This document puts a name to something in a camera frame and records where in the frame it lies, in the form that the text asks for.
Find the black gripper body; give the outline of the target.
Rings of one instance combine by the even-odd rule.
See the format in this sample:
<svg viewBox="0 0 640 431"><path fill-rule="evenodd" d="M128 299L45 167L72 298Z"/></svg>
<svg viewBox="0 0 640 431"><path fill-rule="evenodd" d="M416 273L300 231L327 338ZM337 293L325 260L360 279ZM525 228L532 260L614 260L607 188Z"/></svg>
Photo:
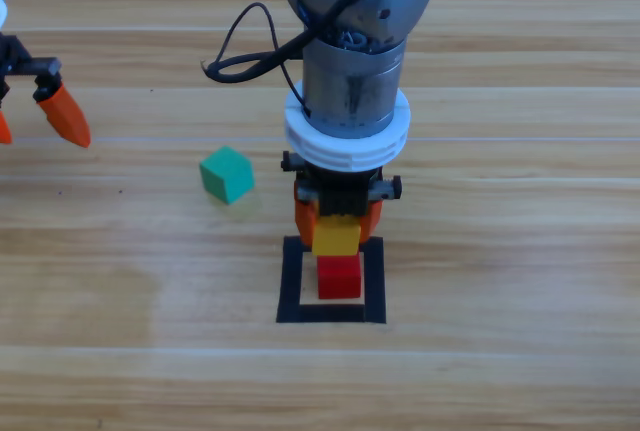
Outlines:
<svg viewBox="0 0 640 431"><path fill-rule="evenodd" d="M385 180L382 167L360 172L333 171L284 151L281 168L296 173L294 197L303 204L315 203L321 216L365 216L370 204L400 199L402 195L401 177Z"/></svg>
<svg viewBox="0 0 640 431"><path fill-rule="evenodd" d="M1 35L1 99L10 90L8 76L32 76L36 103L53 97L61 88L60 69L61 62L56 57L33 57L17 36Z"/></svg>

